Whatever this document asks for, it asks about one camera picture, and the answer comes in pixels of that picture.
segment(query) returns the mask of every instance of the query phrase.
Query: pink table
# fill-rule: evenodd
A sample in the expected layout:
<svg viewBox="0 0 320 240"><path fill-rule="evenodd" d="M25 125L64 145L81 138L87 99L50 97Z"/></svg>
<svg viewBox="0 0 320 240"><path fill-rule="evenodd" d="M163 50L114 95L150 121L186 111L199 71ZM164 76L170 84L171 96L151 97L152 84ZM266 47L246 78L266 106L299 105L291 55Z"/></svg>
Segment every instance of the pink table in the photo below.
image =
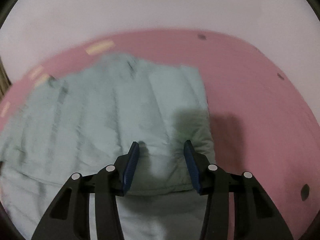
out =
<svg viewBox="0 0 320 240"><path fill-rule="evenodd" d="M36 83L88 67L108 52L199 68L218 165L251 171L295 239L320 209L320 128L285 74L254 46L199 30L148 30L102 37L46 60L15 83L0 104L0 130ZM302 187L310 196L301 200Z"/></svg>

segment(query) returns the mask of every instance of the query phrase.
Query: white wall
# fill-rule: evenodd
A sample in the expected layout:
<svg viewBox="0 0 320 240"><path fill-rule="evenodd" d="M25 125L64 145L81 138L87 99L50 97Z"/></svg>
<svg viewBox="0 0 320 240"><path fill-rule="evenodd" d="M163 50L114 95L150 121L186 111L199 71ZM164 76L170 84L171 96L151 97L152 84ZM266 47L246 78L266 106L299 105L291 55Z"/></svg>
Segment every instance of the white wall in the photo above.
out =
<svg viewBox="0 0 320 240"><path fill-rule="evenodd" d="M252 43L320 121L320 22L305 0L19 0L0 30L0 55L16 81L97 35L153 27L209 29Z"/></svg>

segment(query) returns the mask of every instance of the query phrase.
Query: dark spot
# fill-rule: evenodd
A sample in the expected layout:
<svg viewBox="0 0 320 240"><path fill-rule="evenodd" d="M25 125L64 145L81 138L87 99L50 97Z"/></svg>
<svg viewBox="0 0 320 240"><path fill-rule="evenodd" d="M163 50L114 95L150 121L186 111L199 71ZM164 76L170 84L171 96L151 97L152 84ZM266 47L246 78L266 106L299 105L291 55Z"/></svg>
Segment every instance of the dark spot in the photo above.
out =
<svg viewBox="0 0 320 240"><path fill-rule="evenodd" d="M198 34L198 38L203 40L203 41L206 41L207 40L207 37L203 34Z"/></svg>
<svg viewBox="0 0 320 240"><path fill-rule="evenodd" d="M304 185L301 189L301 199L302 201L305 201L310 194L310 187L308 184Z"/></svg>
<svg viewBox="0 0 320 240"><path fill-rule="evenodd" d="M49 86L51 87L55 87L55 83L57 82L57 79L53 76L50 76L49 79L48 79L48 84Z"/></svg>
<svg viewBox="0 0 320 240"><path fill-rule="evenodd" d="M258 49L257 47L254 47L258 52L260 52L261 54L263 54L262 52L261 52L261 50L260 49Z"/></svg>
<svg viewBox="0 0 320 240"><path fill-rule="evenodd" d="M0 161L0 175L1 175L1 169L2 169L3 164L4 164L4 162Z"/></svg>
<svg viewBox="0 0 320 240"><path fill-rule="evenodd" d="M61 89L61 92L62 92L63 94L67 94L68 91L69 91L69 85L68 85L68 83L67 83L66 81L64 81L63 86L62 86L62 89Z"/></svg>
<svg viewBox="0 0 320 240"><path fill-rule="evenodd" d="M127 62L128 62L128 65L130 66L131 70L134 71L132 65L130 64L130 62L129 61L127 61Z"/></svg>
<svg viewBox="0 0 320 240"><path fill-rule="evenodd" d="M284 80L284 77L281 76L279 73L278 73L278 77L279 77L281 80Z"/></svg>

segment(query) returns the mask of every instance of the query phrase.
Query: metal screw head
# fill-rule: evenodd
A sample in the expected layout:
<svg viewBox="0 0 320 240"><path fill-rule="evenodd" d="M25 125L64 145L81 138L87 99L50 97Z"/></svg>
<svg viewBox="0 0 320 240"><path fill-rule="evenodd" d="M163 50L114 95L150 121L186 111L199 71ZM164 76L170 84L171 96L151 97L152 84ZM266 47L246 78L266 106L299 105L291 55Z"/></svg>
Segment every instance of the metal screw head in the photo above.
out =
<svg viewBox="0 0 320 240"><path fill-rule="evenodd" d="M74 173L71 175L71 179L76 180L80 178L80 174L79 173Z"/></svg>
<svg viewBox="0 0 320 240"><path fill-rule="evenodd" d="M252 178L252 173L251 172L246 171L243 175L248 179Z"/></svg>
<svg viewBox="0 0 320 240"><path fill-rule="evenodd" d="M209 171L216 171L218 169L218 166L217 165L214 165L214 164L210 164L208 166L208 170Z"/></svg>
<svg viewBox="0 0 320 240"><path fill-rule="evenodd" d="M106 167L106 171L109 171L109 172L114 171L115 169L116 169L116 167L114 165L108 165Z"/></svg>

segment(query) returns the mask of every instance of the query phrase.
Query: blue gripper pad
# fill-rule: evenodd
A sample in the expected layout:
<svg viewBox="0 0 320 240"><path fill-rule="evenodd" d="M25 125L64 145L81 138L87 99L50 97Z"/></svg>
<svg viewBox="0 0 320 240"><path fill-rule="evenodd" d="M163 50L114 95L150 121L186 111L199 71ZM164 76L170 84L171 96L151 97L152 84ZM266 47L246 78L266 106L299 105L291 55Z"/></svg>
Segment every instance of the blue gripper pad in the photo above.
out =
<svg viewBox="0 0 320 240"><path fill-rule="evenodd" d="M189 140L184 144L183 154L186 160L193 188L197 191L197 193L200 193L202 190L202 186L200 183L200 170L194 159L194 154L196 154L196 152Z"/></svg>
<svg viewBox="0 0 320 240"><path fill-rule="evenodd" d="M130 189L133 175L137 167L140 148L137 142L133 142L128 152L129 160L122 174L122 190L124 194Z"/></svg>

